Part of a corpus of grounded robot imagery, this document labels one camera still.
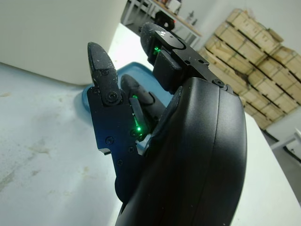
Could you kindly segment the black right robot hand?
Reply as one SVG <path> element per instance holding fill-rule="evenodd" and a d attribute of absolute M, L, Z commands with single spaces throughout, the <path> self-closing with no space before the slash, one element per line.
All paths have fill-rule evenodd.
<path fill-rule="evenodd" d="M 245 180 L 246 118 L 230 85 L 164 28 L 145 23 L 141 45 L 167 106 L 107 52 L 87 45 L 87 91 L 97 148 L 112 156 L 118 226 L 228 226 Z"/>

